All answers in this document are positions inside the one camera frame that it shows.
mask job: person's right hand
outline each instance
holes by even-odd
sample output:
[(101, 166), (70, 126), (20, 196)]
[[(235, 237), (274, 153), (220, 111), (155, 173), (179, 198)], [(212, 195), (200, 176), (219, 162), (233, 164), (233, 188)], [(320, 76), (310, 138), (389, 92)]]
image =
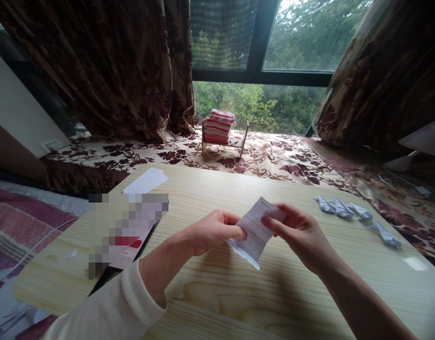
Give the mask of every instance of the person's right hand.
[(285, 202), (274, 205), (286, 213), (283, 223), (270, 216), (264, 216), (261, 222), (284, 239), (311, 272), (321, 276), (327, 268), (344, 263), (312, 215)]

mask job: white cable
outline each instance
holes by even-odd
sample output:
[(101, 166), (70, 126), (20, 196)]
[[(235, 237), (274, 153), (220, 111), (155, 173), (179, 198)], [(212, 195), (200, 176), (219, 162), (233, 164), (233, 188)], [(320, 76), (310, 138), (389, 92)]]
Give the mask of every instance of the white cable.
[(22, 257), (22, 259), (13, 267), (13, 269), (9, 272), (9, 273), (7, 273), (4, 277), (2, 277), (1, 279), (0, 279), (0, 282), (2, 282), (4, 279), (6, 279), (26, 258), (27, 258), (27, 256), (29, 256), (30, 255), (30, 253), (37, 247), (37, 246), (39, 246), (40, 244), (41, 244), (41, 242), (43, 242), (46, 238), (48, 238), (50, 235), (52, 235), (52, 233), (54, 232), (54, 231), (57, 231), (58, 229), (60, 229), (61, 227), (63, 227), (64, 225), (66, 225), (66, 224), (68, 224), (68, 223), (70, 223), (70, 222), (72, 222), (72, 221), (75, 221), (75, 220), (77, 220), (78, 219), (78, 217), (75, 217), (75, 218), (73, 218), (73, 219), (71, 219), (71, 220), (69, 220), (68, 222), (65, 222), (65, 223), (63, 223), (63, 224), (61, 224), (61, 225), (59, 225), (58, 227), (56, 227), (55, 229), (52, 229), (51, 231), (49, 231), (42, 239), (40, 239), (39, 241), (38, 241), (38, 243), (36, 243), (25, 255), (24, 255), (24, 257)]
[(421, 185), (421, 186), (423, 186), (423, 187), (426, 187), (426, 185), (425, 185), (424, 183), (418, 181), (417, 179), (415, 179), (415, 178), (413, 178), (413, 177), (409, 177), (409, 176), (405, 176), (405, 175), (401, 175), (401, 174), (393, 173), (392, 171), (389, 171), (388, 169), (386, 169), (386, 167), (384, 167), (384, 166), (383, 166), (383, 168), (384, 168), (384, 170), (386, 170), (386, 171), (385, 171), (385, 172), (380, 172), (380, 173), (378, 173), (378, 177), (379, 177), (379, 179), (380, 179), (384, 184), (386, 184), (388, 187), (391, 187), (392, 189), (394, 189), (394, 190), (396, 190), (396, 191), (398, 191), (398, 192), (400, 192), (400, 193), (402, 193), (402, 194), (405, 194), (405, 195), (411, 196), (411, 197), (415, 197), (415, 198), (427, 198), (427, 197), (428, 197), (428, 195), (421, 195), (421, 196), (418, 196), (418, 195), (413, 195), (413, 194), (407, 193), (407, 192), (402, 191), (402, 190), (400, 190), (400, 189), (397, 189), (397, 188), (394, 187), (393, 185), (387, 183), (387, 182), (383, 179), (383, 177), (381, 176), (382, 174), (385, 174), (385, 173), (391, 174), (391, 175), (393, 175), (394, 177), (396, 177), (396, 178), (402, 180), (403, 182), (408, 183), (408, 184), (409, 184), (410, 186), (412, 186), (412, 187), (418, 187), (418, 186), (417, 186), (417, 185), (414, 185), (414, 184), (412, 184), (412, 183), (410, 183), (410, 182), (408, 182), (407, 180), (403, 179), (402, 177), (404, 177), (404, 178), (408, 178), (408, 179), (412, 179), (413, 181), (415, 181), (415, 182), (418, 183), (419, 185)]

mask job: tree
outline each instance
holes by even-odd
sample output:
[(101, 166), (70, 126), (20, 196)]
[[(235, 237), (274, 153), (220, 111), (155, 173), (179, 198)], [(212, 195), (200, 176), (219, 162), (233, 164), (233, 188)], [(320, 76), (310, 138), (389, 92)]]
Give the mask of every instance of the tree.
[[(371, 0), (282, 1), (264, 62), (265, 69), (333, 71)], [(255, 19), (254, 0), (192, 0), (195, 67), (245, 68)], [(194, 82), (197, 119), (212, 109), (231, 111), (238, 128), (304, 134), (323, 99), (316, 87)]]

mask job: red and white striped fabric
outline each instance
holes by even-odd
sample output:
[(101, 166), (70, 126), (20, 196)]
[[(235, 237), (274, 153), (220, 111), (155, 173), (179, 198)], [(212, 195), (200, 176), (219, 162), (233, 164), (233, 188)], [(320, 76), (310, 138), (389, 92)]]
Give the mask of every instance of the red and white striped fabric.
[(223, 122), (229, 122), (234, 123), (235, 121), (235, 115), (230, 111), (219, 111), (216, 109), (213, 109), (211, 111), (211, 114), (209, 116), (210, 120), (219, 120)]
[(204, 129), (205, 141), (226, 144), (231, 134), (231, 126), (235, 122), (235, 115), (229, 111), (212, 110), (206, 120)]

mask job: brown floral curtain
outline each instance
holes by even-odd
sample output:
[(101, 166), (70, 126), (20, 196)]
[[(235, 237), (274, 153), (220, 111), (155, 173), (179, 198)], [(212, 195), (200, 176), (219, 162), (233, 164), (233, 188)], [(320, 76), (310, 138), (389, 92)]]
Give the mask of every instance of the brown floral curtain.
[(435, 2), (375, 0), (345, 52), (314, 128), (325, 141), (389, 156), (435, 120)]
[(194, 132), (188, 0), (0, 0), (0, 22), (92, 134)]

